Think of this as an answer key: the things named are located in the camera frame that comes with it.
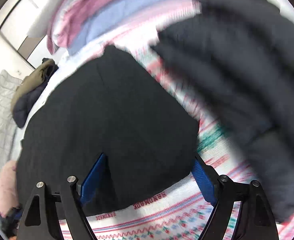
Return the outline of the dark puffer jacket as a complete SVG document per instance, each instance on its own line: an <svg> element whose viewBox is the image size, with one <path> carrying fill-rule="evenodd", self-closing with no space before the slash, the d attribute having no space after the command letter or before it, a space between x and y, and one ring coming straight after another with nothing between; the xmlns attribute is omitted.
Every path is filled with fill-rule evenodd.
<svg viewBox="0 0 294 240"><path fill-rule="evenodd" d="M294 24L266 0L200 0L152 49L242 150L277 222L294 213Z"/></svg>

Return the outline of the black garment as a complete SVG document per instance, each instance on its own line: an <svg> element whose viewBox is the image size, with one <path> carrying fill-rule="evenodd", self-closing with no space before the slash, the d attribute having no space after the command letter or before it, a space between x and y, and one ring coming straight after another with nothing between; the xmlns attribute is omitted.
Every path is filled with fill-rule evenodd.
<svg viewBox="0 0 294 240"><path fill-rule="evenodd" d="M185 178L198 122L127 52L109 46L78 68L30 119L17 162L20 204L45 182L53 193L83 180L99 156L106 168L83 206L88 216L124 209Z"/></svg>

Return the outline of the pink and white bedding pile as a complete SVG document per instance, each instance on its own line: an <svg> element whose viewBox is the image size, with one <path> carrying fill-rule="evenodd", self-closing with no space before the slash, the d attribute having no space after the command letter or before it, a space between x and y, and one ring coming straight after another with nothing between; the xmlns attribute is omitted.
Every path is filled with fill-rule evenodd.
<svg viewBox="0 0 294 240"><path fill-rule="evenodd" d="M47 36L51 54L61 47L73 55L134 13L164 1L46 0L27 34L34 38Z"/></svg>

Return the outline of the pink floral folded quilt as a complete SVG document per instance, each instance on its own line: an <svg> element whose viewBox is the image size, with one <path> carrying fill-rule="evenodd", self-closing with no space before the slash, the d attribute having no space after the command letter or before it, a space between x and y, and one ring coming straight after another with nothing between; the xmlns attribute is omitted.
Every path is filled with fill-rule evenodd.
<svg viewBox="0 0 294 240"><path fill-rule="evenodd" d="M8 161L0 171L0 215L5 218L13 207L19 206L16 186L15 160Z"/></svg>

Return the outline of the patterned knit-print bed sheet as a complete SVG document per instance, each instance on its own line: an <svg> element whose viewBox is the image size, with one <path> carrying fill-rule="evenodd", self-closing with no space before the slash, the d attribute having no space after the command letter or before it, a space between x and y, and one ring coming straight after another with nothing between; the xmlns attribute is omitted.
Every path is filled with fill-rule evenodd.
<svg viewBox="0 0 294 240"><path fill-rule="evenodd" d="M121 27L90 42L77 55L67 57L59 66L59 76L66 79L83 63L100 56L109 43L128 51L199 122L197 150L205 162L220 174L248 183L256 176L216 118L193 87L166 71L160 58L148 48L148 43L157 37L157 29L199 12L199 3L192 0L172 0L159 9L140 12ZM212 209L195 178L188 175L153 198L109 215L90 216L88 220L98 239L195 239Z"/></svg>

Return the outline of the white sliding-door wardrobe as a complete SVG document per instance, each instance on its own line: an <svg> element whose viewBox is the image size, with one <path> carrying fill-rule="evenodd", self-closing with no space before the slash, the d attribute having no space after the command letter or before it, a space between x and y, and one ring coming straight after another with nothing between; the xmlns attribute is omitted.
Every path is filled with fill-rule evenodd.
<svg viewBox="0 0 294 240"><path fill-rule="evenodd" d="M47 0L18 0L0 25L0 35L32 69L46 57L45 35L28 34Z"/></svg>

